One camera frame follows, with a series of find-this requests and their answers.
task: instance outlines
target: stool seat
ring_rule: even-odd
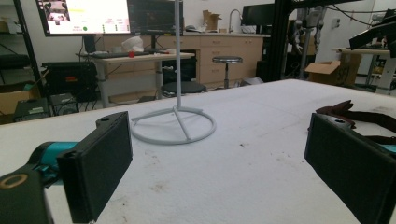
[[[238,56],[216,56],[212,58],[213,63],[225,63],[225,78],[224,78],[224,88],[229,88],[228,79],[228,64],[229,63],[241,63],[243,60]]]
[[[213,57],[213,63],[241,63],[243,60],[238,56],[216,56]]]
[[[194,82],[194,81],[182,81],[182,82],[180,82],[180,87],[181,87],[181,90],[180,90],[181,94],[199,93],[199,92],[206,91],[206,86],[199,84],[197,82]],[[161,91],[165,95],[176,96],[177,83],[176,82],[167,83],[167,84],[161,86]]]

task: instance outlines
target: keyboard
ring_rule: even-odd
[[[149,55],[149,52],[135,52],[134,56],[142,56],[142,55]],[[120,52],[120,53],[100,53],[100,54],[93,54],[91,55],[92,58],[96,59],[110,59],[110,58],[123,58],[128,57],[128,52]]]

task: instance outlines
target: screen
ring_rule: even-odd
[[[175,35],[175,1],[127,0],[133,35]],[[183,24],[183,2],[180,1],[180,33]]]
[[[46,36],[129,34],[127,0],[36,0]]]
[[[271,26],[274,9],[274,4],[244,6],[241,25]]]

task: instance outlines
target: white ring stand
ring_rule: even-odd
[[[131,133],[133,136],[136,138],[152,143],[152,144],[158,144],[158,145],[180,145],[180,144],[188,144],[191,142],[196,142],[199,140],[202,140],[206,137],[208,137],[210,134],[212,134],[216,130],[216,122],[211,118],[209,115],[203,112],[202,109],[196,109],[196,108],[189,108],[189,107],[184,107],[181,106],[181,78],[180,78],[180,4],[179,0],[175,0],[175,24],[176,24],[176,43],[177,43],[177,105],[175,105],[172,108],[168,109],[163,109],[155,112],[148,113],[147,115],[137,117],[134,119],[131,119],[132,121],[132,126],[131,126]],[[201,117],[205,117],[210,120],[211,122],[211,128],[209,129],[208,132],[203,133],[201,135],[198,135],[196,137],[190,137],[189,132],[182,120],[182,117],[179,115],[179,112],[186,112],[186,113],[192,113]],[[171,114],[174,113],[177,117],[177,121],[180,124],[181,129],[183,130],[183,133],[186,136],[186,139],[183,140],[161,140],[161,139],[155,139],[155,138],[149,138],[144,136],[143,134],[140,134],[136,131],[135,126],[137,125],[138,121],[141,119],[149,119],[152,117],[157,117],[160,115],[165,115],[165,114]]]

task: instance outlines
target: brown strap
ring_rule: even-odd
[[[320,109],[317,109],[318,114],[324,114],[332,117],[336,117],[339,119],[343,119],[344,121],[350,123],[351,128],[354,129],[355,122],[353,120],[376,123],[379,126],[386,128],[394,133],[396,133],[396,119],[379,113],[371,113],[371,112],[360,112],[360,111],[349,111],[349,109],[353,106],[351,101],[345,101],[338,105],[334,106],[324,106]],[[385,145],[396,145],[395,137],[384,137],[384,136],[365,136],[378,144]]]

